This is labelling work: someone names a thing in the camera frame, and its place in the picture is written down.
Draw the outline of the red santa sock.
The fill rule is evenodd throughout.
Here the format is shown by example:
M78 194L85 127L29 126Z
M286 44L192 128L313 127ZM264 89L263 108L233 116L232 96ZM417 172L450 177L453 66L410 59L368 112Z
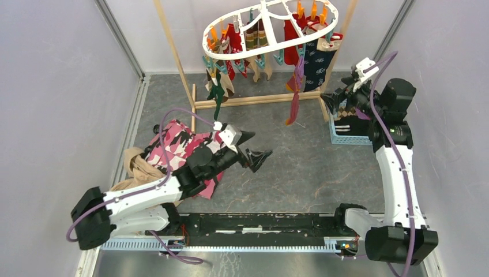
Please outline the red santa sock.
M303 29L306 25L305 17L304 15L299 18L299 15L297 12L294 12L292 14L295 22L299 26L300 29ZM299 35L297 34L292 21L287 20L284 21L284 40L289 41L298 38ZM284 49L284 63L287 65L296 65L298 62L298 53L296 51L295 46L292 47L287 47Z
M327 26L328 23L326 21L321 21L321 16L309 16L306 18L306 31L308 32L317 32L326 28Z

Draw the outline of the white oval clip hanger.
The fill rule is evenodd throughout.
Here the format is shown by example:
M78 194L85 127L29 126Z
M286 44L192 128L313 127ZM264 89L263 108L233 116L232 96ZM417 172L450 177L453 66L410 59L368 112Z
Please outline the white oval clip hanger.
M306 35L303 32L303 29L298 25L297 21L295 21L293 12L288 6L288 1L260 1L256 5L226 13L209 23L203 31L201 47L204 54L209 58L222 61L234 61L276 52L288 47L311 42L331 33L338 24L339 12L334 4L330 1L321 1L321 3L326 9L326 17L330 18L331 21L327 26L309 35ZM289 21L298 37L291 40L278 41L272 20L281 20L283 22ZM241 46L241 49L236 53L219 54L213 50L214 47L208 42L219 38L216 28L219 27L221 23L226 23L228 21L233 23L234 31L240 37L239 45ZM263 23L268 44L264 47L248 50L246 48L245 33L258 23Z

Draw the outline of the navy santa hat sock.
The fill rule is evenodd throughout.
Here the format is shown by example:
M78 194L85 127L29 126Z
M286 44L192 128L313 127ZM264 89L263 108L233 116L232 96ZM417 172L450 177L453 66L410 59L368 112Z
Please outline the navy santa hat sock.
M335 53L337 52L337 50L341 46L341 43L343 41L343 34L342 33L333 33L333 35L329 41L327 41L325 38L320 38L317 40L318 40L317 50L325 52L324 69L325 69L325 76L326 76L326 71L327 71Z

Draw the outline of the purple maroon striped sock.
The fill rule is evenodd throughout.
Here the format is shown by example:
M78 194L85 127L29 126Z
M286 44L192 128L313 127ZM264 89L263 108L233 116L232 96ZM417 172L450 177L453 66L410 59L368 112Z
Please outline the purple maroon striped sock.
M299 93L302 87L304 78L304 57L299 57L292 77L288 80L285 87L288 91L293 93L291 100L291 106L289 111L289 118L285 121L285 124L291 125L296 121L299 111Z

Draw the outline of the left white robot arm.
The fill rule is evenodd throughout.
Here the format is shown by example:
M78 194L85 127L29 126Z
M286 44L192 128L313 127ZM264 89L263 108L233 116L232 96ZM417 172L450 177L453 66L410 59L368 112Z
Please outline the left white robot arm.
M238 138L213 150L206 144L197 146L185 163L163 178L131 189L102 192L98 186L88 189L72 209L73 221L66 233L69 242L81 250L96 248L111 237L138 231L164 231L176 234L181 219L173 203L191 198L206 188L235 163L256 172L272 150L241 150L241 143L254 132L238 132Z

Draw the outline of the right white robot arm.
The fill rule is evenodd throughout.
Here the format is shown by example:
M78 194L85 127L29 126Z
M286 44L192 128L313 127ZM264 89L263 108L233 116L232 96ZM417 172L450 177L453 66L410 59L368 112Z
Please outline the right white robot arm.
M321 98L333 111L345 103L370 117L368 137L381 170L385 212L380 222L364 206L342 203L335 210L333 228L340 235L354 231L362 237L372 261L404 264L410 259L411 265L418 265L439 239L421 213L412 174L413 138L405 117L416 88L407 80L392 78L381 93L371 96L371 81L358 89L353 77L341 81L343 87Z

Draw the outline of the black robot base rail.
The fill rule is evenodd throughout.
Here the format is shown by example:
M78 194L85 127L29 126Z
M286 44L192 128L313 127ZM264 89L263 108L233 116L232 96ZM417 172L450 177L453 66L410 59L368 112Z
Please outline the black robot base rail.
M361 237L341 226L338 217L321 213L189 213L175 227L157 231L186 246L245 248L323 246L325 239L357 243Z

